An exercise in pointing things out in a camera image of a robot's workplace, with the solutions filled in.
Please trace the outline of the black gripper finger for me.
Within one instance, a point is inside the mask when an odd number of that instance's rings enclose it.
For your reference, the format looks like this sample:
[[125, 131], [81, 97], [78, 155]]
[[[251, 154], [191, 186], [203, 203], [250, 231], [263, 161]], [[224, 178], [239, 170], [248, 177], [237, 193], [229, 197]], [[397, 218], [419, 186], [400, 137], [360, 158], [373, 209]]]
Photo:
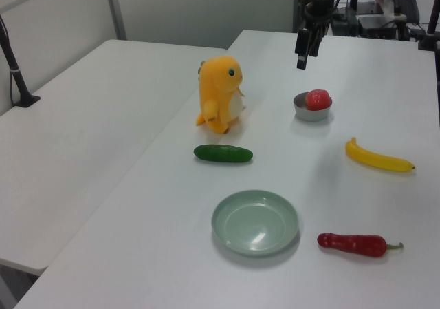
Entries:
[[320, 43], [325, 36], [325, 27], [323, 25], [315, 26], [310, 29], [309, 55], [317, 57]]
[[297, 68], [305, 70], [307, 66], [307, 57], [309, 49], [309, 30], [307, 28], [298, 31], [295, 53], [298, 55]]

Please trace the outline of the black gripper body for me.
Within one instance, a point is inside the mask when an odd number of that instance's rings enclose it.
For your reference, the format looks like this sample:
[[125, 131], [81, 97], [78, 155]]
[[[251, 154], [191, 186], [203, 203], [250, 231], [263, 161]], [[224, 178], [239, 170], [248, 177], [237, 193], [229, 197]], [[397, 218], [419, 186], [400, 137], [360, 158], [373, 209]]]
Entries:
[[302, 0], [302, 29], [326, 31], [336, 0]]

